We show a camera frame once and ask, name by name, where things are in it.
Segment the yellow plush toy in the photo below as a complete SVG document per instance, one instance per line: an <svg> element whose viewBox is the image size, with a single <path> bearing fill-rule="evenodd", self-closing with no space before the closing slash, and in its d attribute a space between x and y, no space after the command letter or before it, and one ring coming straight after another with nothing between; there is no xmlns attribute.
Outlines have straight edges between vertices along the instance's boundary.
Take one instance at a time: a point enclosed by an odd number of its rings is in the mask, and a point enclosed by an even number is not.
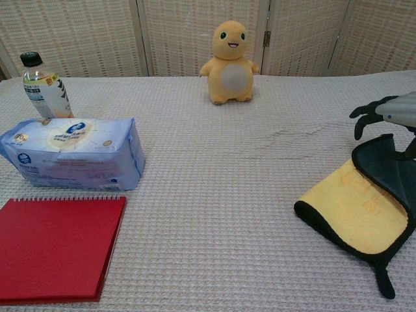
<svg viewBox="0 0 416 312"><path fill-rule="evenodd" d="M259 68L243 57L247 31L237 21L223 22L214 33L214 57L202 66L200 75L208 76L209 96L214 104L229 99L247 101L253 94L253 73Z"/></svg>

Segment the blue tissue packaging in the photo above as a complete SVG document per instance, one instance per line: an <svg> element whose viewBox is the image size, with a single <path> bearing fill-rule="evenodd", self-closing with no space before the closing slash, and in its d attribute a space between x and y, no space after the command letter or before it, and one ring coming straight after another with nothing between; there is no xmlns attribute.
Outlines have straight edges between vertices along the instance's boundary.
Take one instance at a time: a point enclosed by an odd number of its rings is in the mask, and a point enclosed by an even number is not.
<svg viewBox="0 0 416 312"><path fill-rule="evenodd" d="M133 118L25 120L0 136L0 154L47 187L132 190L145 163Z"/></svg>

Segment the black and yellow cloth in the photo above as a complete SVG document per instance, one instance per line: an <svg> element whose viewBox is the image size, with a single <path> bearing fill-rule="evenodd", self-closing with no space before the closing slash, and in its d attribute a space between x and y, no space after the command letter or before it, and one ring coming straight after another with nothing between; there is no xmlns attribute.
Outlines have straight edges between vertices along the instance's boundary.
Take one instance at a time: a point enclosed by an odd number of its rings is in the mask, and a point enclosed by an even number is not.
<svg viewBox="0 0 416 312"><path fill-rule="evenodd" d="M358 146L342 167L294 205L321 235L372 265L381 293L394 298L386 267L416 227L416 161L396 161L393 135Z"/></svg>

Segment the red cover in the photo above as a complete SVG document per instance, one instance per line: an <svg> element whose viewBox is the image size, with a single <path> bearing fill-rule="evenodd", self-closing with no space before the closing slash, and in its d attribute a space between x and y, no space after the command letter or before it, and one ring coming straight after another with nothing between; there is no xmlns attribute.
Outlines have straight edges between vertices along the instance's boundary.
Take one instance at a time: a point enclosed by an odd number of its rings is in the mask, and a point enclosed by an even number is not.
<svg viewBox="0 0 416 312"><path fill-rule="evenodd" d="M0 305L98 301L125 202L9 200L0 210Z"/></svg>

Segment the white tablecloth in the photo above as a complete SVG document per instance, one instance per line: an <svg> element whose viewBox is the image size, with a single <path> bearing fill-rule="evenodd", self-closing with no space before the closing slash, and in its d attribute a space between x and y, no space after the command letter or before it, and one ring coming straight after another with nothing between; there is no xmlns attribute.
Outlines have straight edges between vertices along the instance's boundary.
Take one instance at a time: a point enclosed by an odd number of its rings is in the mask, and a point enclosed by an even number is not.
<svg viewBox="0 0 416 312"><path fill-rule="evenodd" d="M251 102L223 106L210 103L206 78L63 80L76 117L136 118L145 174L123 193L98 303L1 311L416 311L415 234L387 268L397 293L389 301L368 264L293 211L360 142L394 133L398 148L407 146L413 135L388 123L366 127L356 142L348 115L416 90L416 71L255 76ZM0 132L32 116L21 81L0 83ZM32 187L3 158L0 189L0 207L9 198L97 194Z"/></svg>

